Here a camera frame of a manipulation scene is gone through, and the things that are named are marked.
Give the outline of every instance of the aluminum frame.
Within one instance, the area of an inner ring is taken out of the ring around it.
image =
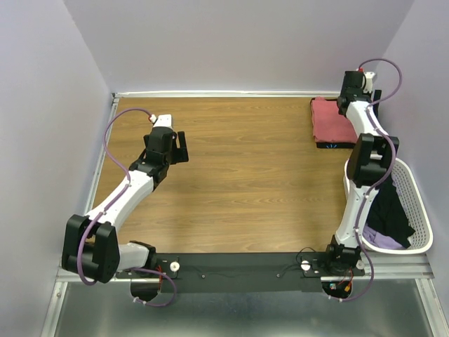
[[[146,93],[116,93],[114,94],[114,100],[112,102],[111,111],[109,115],[109,121],[112,120],[116,114],[119,106],[120,97],[314,97],[316,95],[333,95],[335,93],[315,93],[315,92],[240,92],[230,91],[221,92],[163,92],[153,91]],[[111,135],[112,127],[107,134],[107,141]],[[89,191],[88,200],[86,202],[85,213],[87,213],[93,206],[95,199],[95,193],[98,188],[98,182],[102,172],[103,163],[105,161],[105,151],[101,149],[91,189]],[[425,254],[413,255],[413,256],[388,256],[381,253],[372,253],[370,257],[373,260],[375,266],[375,279],[416,279],[417,287],[426,311],[427,319],[431,325],[432,332],[435,337],[449,336],[448,323],[443,314],[441,304],[438,296],[435,292],[434,284],[431,279],[434,278],[434,274],[431,270],[431,266]],[[365,263],[366,275],[364,277],[357,277],[357,279],[369,279],[370,278],[370,266],[366,257],[362,257],[362,261]],[[322,277],[322,281],[330,281],[339,279],[339,277]],[[80,282],[79,277],[71,272],[59,269],[56,277],[55,287],[51,296],[50,305],[48,307],[46,320],[43,325],[41,337],[53,337],[55,335],[60,313],[62,311],[62,305],[64,303],[65,293],[67,286],[70,282]],[[140,279],[139,282],[158,282],[158,279]],[[131,282],[131,279],[117,279],[116,277],[111,279],[111,282]]]

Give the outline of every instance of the folded shirt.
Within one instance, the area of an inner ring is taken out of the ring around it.
[[[311,120],[316,143],[356,143],[351,122],[338,114],[337,102],[317,97],[311,102]]]

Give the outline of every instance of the white plastic basket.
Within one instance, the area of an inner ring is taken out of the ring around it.
[[[349,194],[349,179],[346,177],[347,164],[348,162],[344,165],[343,177],[346,198]],[[373,246],[365,238],[362,239],[362,242],[366,248],[380,253],[397,255],[424,253],[431,247],[434,241],[434,234],[432,233],[426,209],[422,203],[420,191],[418,191],[412,171],[406,163],[396,158],[391,175],[396,183],[396,190],[407,215],[408,224],[415,230],[414,235],[410,238],[411,246],[408,249],[394,250]]]

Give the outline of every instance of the white knob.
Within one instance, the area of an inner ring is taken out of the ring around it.
[[[356,264],[356,268],[359,269],[359,270],[365,269],[365,263],[363,263],[362,260],[358,260],[357,264]]]
[[[170,270],[172,272],[177,272],[179,269],[180,269],[180,264],[178,262],[175,261],[170,264]]]
[[[302,270],[304,270],[305,272],[308,271],[308,270],[310,270],[310,263],[309,263],[309,261],[306,261],[306,260],[302,261],[302,262],[301,262],[301,268],[302,268]]]

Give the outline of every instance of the clothes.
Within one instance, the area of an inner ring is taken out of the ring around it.
[[[357,135],[351,122],[338,114],[336,101],[322,97],[313,99],[311,120],[316,143],[356,143]]]
[[[366,222],[370,228],[391,237],[402,247],[410,247],[408,238],[415,233],[415,230],[408,225],[407,215],[402,208],[391,176],[380,187]]]
[[[384,249],[404,249],[401,244],[394,241],[391,237],[386,237],[385,235],[376,232],[369,226],[363,228],[363,237],[373,246],[384,248]]]

